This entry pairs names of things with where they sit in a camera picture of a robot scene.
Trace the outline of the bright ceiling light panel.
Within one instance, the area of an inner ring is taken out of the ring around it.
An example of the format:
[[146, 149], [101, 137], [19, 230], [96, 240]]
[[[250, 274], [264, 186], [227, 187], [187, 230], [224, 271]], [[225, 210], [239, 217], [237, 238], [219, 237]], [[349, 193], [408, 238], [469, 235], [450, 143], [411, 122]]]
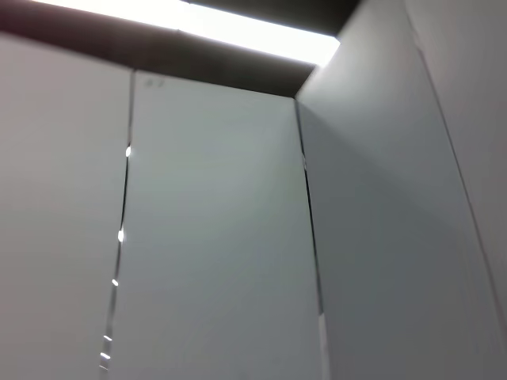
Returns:
[[278, 25], [182, 0], [30, 0], [177, 30], [251, 51], [325, 66], [340, 47], [335, 36]]

